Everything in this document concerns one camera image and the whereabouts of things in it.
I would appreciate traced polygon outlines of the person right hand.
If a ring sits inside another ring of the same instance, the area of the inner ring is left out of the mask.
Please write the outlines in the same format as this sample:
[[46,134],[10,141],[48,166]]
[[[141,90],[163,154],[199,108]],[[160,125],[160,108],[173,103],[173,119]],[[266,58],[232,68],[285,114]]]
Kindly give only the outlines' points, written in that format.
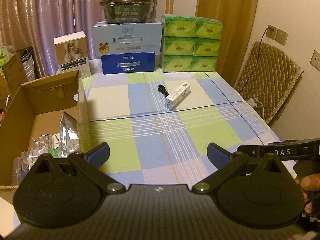
[[320,188],[320,175],[319,173],[311,174],[300,181],[298,177],[295,177],[296,184],[300,187],[304,196],[304,202],[306,203],[311,197],[313,192],[319,191]]

